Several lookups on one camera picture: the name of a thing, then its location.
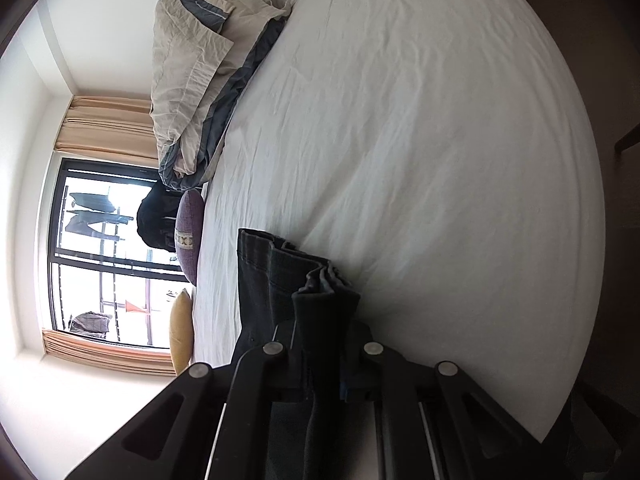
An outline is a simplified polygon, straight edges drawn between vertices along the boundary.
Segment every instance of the round metal bolt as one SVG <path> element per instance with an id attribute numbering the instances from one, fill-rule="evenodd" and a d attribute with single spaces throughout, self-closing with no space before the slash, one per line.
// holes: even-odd
<path id="1" fill-rule="evenodd" d="M 278 355 L 283 350 L 284 346 L 282 346 L 282 343 L 278 343 L 277 341 L 270 341 L 262 347 L 262 351 L 267 355 Z"/>
<path id="2" fill-rule="evenodd" d="M 384 351 L 385 347 L 383 347 L 380 343 L 376 343 L 375 341 L 371 341 L 364 345 L 364 351 L 369 355 L 380 355 Z"/>
<path id="3" fill-rule="evenodd" d="M 441 375 L 451 377 L 458 373 L 458 367 L 450 361 L 443 361 L 438 365 Z"/>
<path id="4" fill-rule="evenodd" d="M 204 377 L 209 373 L 209 367 L 204 363 L 196 363 L 189 368 L 189 375 L 194 379 Z"/>

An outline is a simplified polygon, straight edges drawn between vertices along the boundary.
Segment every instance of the white bed sheet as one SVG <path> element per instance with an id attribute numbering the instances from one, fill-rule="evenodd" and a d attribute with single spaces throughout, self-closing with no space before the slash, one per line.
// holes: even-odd
<path id="1" fill-rule="evenodd" d="M 207 197 L 194 358 L 240 332 L 238 228 L 331 258 L 405 357 L 459 363 L 535 437 L 586 351 L 604 200 L 588 117 L 524 0 L 298 0 Z"/>

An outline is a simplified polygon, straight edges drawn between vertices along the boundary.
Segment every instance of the black pants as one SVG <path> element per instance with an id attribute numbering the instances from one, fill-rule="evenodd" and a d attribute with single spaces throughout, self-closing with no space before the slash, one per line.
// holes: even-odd
<path id="1" fill-rule="evenodd" d="M 266 478 L 330 478 L 344 408 L 340 352 L 360 296 L 331 261 L 249 229 L 238 233 L 238 292 L 242 332 L 232 362 L 270 341 L 279 323 L 295 318 L 312 377 L 305 402 L 273 404 Z"/>

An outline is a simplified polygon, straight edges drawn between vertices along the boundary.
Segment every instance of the yellow pillow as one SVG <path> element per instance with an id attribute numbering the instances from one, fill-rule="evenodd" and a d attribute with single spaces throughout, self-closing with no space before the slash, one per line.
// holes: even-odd
<path id="1" fill-rule="evenodd" d="M 175 374 L 179 375 L 189 366 L 193 355 L 193 319 L 191 318 L 191 297 L 183 290 L 175 298 L 169 318 L 169 349 Z"/>

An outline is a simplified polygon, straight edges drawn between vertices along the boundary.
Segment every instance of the floor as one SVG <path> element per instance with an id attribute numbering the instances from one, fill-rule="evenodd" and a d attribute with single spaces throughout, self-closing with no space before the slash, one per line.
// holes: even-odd
<path id="1" fill-rule="evenodd" d="M 613 145 L 640 123 L 640 54 L 603 0 L 527 0 L 556 40 L 591 119 L 604 184 L 602 293 L 581 376 L 640 415 L 640 144 Z"/>

